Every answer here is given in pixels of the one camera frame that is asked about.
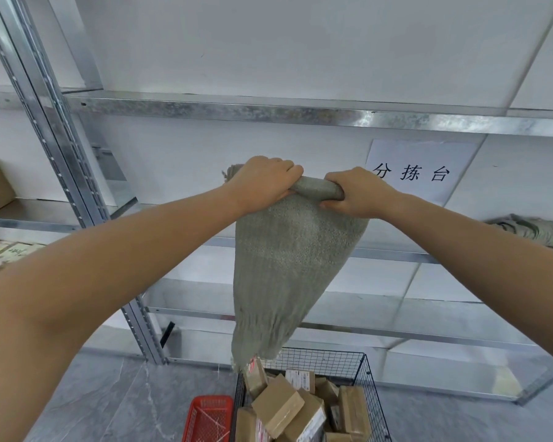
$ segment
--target metal upright post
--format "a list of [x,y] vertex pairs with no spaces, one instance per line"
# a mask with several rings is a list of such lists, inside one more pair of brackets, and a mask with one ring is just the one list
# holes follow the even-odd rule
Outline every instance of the metal upright post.
[[[110,220],[24,0],[0,0],[0,59],[80,226]],[[164,364],[162,347],[140,299],[122,310],[146,359]]]

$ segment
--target floor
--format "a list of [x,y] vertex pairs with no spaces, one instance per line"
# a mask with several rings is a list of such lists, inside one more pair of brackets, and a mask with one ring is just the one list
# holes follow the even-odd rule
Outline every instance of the floor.
[[[229,394],[235,375],[79,354],[26,442],[180,441],[191,399]],[[525,407],[379,388],[394,442],[553,442],[553,386]]]

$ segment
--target right hand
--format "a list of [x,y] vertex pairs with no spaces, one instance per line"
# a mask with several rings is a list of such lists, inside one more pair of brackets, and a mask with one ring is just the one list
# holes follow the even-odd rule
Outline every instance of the right hand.
[[321,202],[321,207],[353,217],[385,219],[387,211],[402,195],[362,167],[343,172],[330,172],[325,179],[340,185],[344,191],[344,200],[325,200]]

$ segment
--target black wire mesh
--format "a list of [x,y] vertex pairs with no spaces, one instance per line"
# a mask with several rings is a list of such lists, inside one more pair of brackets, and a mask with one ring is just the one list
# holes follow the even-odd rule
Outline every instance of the black wire mesh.
[[[287,369],[314,371],[316,375],[327,377],[338,386],[362,386],[373,429],[367,442],[391,442],[366,354],[284,347],[276,359],[262,360],[262,364],[267,372],[273,374],[284,374]],[[250,405],[251,402],[252,399],[246,391],[243,375],[239,374],[233,398],[232,432],[229,442],[235,442],[237,409],[244,405]]]

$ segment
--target gray woven sack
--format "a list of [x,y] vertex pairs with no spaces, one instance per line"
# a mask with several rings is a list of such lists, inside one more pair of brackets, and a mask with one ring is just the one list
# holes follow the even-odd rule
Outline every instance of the gray woven sack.
[[[231,166],[226,179],[242,167]],[[301,177],[290,195],[236,222],[233,364],[275,358],[343,267],[369,220],[320,208],[343,200],[335,183]]]

